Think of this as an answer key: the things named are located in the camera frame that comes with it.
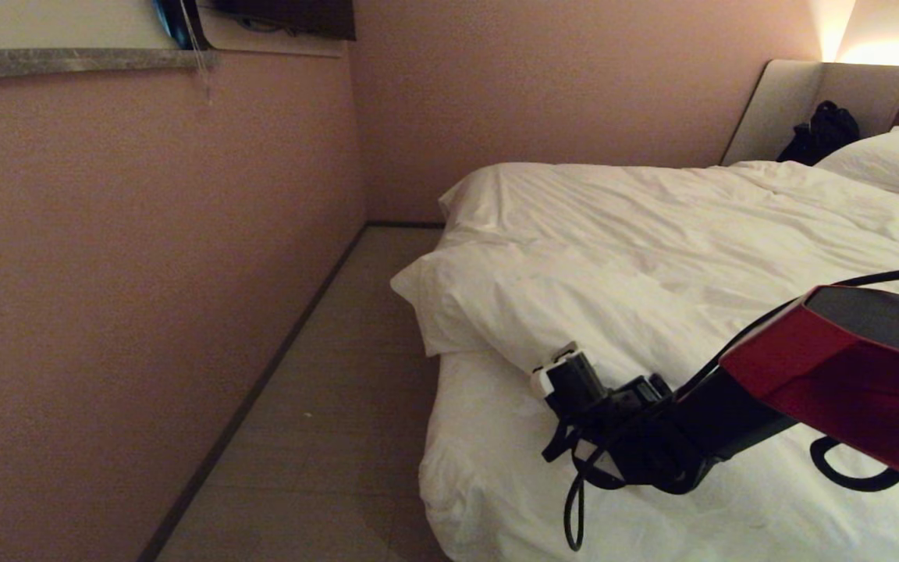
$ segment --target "pink wall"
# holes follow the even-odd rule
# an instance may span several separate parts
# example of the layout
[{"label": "pink wall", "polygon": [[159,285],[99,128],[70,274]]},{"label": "pink wall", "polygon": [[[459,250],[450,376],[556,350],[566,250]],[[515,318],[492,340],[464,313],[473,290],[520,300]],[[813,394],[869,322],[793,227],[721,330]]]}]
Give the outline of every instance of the pink wall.
[{"label": "pink wall", "polygon": [[368,216],[509,160],[717,163],[772,58],[819,60],[809,0],[357,0]]},{"label": "pink wall", "polygon": [[349,63],[0,80],[0,560],[132,560],[364,221]]}]

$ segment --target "baseboard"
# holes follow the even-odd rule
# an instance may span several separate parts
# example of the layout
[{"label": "baseboard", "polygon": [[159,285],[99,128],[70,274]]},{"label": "baseboard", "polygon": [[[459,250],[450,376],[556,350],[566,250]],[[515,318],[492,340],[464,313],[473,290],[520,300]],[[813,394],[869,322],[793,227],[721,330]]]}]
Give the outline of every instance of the baseboard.
[{"label": "baseboard", "polygon": [[367,221],[367,226],[384,226],[389,228],[446,228],[445,222],[411,221]]},{"label": "baseboard", "polygon": [[186,509],[189,509],[190,502],[192,502],[193,498],[200,492],[200,488],[203,487],[204,481],[206,481],[207,477],[210,476],[210,473],[213,472],[214,466],[217,465],[217,461],[221,459],[221,455],[224,454],[225,449],[228,448],[228,444],[231,443],[231,439],[235,436],[236,431],[242,426],[245,417],[252,410],[256,400],[259,399],[261,391],[263,391],[265,385],[268,384],[268,381],[272,377],[272,373],[275,373],[275,370],[279,367],[279,363],[282,362],[282,356],[286,355],[290,345],[293,345],[293,341],[296,340],[297,334],[300,334],[300,329],[307,323],[307,320],[311,317],[311,313],[314,312],[314,307],[318,306],[318,302],[321,302],[322,297],[325,296],[325,291],[332,285],[332,281],[335,281],[336,275],[339,274],[339,270],[342,269],[343,264],[349,259],[349,255],[353,253],[353,249],[356,248],[357,243],[360,242],[360,238],[363,237],[363,233],[367,230],[368,226],[370,226],[370,224],[365,224],[363,228],[360,228],[360,232],[357,232],[353,241],[349,242],[346,251],[342,253],[342,257],[339,257],[338,262],[335,263],[335,267],[332,267],[332,271],[329,272],[328,277],[325,277],[325,281],[322,282],[321,287],[318,288],[318,292],[314,293],[311,302],[307,304],[304,312],[300,313],[297,322],[293,324],[293,328],[290,328],[289,333],[286,334],[286,338],[282,341],[282,344],[279,345],[279,348],[275,350],[275,354],[272,355],[272,359],[268,365],[265,366],[265,370],[259,376],[259,380],[257,380],[252,389],[249,390],[249,393],[245,396],[245,400],[242,401],[242,404],[235,410],[235,414],[231,417],[231,421],[228,422],[224,431],[221,431],[221,436],[217,438],[217,442],[214,443],[210,452],[204,457],[203,462],[197,467],[196,472],[193,473],[193,477],[190,478],[189,483],[186,484],[182,493],[179,494],[179,498],[176,500],[175,504],[172,505],[172,509],[165,515],[165,519],[162,520],[158,530],[152,535],[151,540],[147,542],[147,546],[138,557],[138,562],[154,562],[158,558],[162,548],[165,547],[165,544],[172,537],[172,533],[176,530],[176,525],[179,524],[179,520],[186,514]]}]

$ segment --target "bed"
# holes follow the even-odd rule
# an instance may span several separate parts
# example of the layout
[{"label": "bed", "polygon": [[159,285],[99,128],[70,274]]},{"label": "bed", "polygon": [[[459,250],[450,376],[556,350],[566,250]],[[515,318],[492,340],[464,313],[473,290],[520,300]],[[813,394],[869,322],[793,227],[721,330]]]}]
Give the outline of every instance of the bed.
[{"label": "bed", "polygon": [[[685,496],[586,488],[585,546],[572,553],[561,512],[574,467],[540,458],[556,419],[528,385],[576,340],[607,386],[657,372],[674,388],[780,302],[899,269],[899,127],[860,143],[813,168],[502,164],[440,199],[442,241],[392,285],[442,358],[420,483],[450,558],[899,560],[899,485],[831,484],[806,453],[819,434],[802,425]],[[834,456],[847,473],[878,470]]]}]

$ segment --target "black cable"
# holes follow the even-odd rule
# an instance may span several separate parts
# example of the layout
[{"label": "black cable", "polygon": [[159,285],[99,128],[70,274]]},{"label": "black cable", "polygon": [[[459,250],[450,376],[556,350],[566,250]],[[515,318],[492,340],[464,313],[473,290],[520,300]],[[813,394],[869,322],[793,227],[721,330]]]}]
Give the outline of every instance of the black cable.
[{"label": "black cable", "polygon": [[[834,285],[842,287],[861,287],[863,285],[873,285],[889,281],[899,281],[899,270],[853,277],[852,279],[834,283]],[[727,342],[727,345],[723,346],[723,348],[713,356],[713,359],[710,359],[709,362],[703,365],[702,369],[699,369],[692,378],[675,391],[674,397],[681,397],[688,394],[689,391],[692,391],[696,385],[702,382],[703,379],[716,368],[718,362],[720,362],[720,357],[724,355],[731,346],[749,334],[753,329],[759,327],[766,320],[775,316],[779,311],[785,309],[795,300],[796,299],[790,299],[765,314],[762,314],[759,316],[759,319],[748,324],[743,330],[738,332],[734,338],[731,338],[730,341]],[[567,500],[564,501],[564,538],[567,538],[567,546],[574,552],[581,550],[581,544],[584,543],[585,540],[585,477],[588,476],[588,473],[595,467],[595,463],[599,462],[602,455],[609,450],[610,447],[613,447],[613,445],[617,443],[617,439],[622,437],[624,433],[627,433],[630,427],[634,426],[634,421],[638,420],[642,414],[643,412],[638,414],[638,416],[634,416],[634,418],[623,423],[617,430],[613,431],[613,433],[607,435],[606,441],[599,444],[599,447],[596,447],[595,451],[592,452],[592,455],[589,455],[588,459],[585,459],[585,462],[579,467],[577,476],[574,477],[571,487],[567,489]],[[571,509],[574,508],[575,497],[578,498],[577,537],[574,537],[574,533],[571,530]]]}]

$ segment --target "marble ledge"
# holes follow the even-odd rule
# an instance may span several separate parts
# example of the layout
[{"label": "marble ledge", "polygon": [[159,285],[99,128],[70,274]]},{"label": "marble ledge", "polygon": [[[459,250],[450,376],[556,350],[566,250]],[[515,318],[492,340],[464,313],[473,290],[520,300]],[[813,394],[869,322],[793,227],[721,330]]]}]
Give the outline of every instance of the marble ledge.
[{"label": "marble ledge", "polygon": [[[202,51],[207,67],[217,64],[217,55]],[[194,51],[172,49],[1,49],[0,78],[89,72],[94,70],[143,70],[149,68],[196,68]]]}]

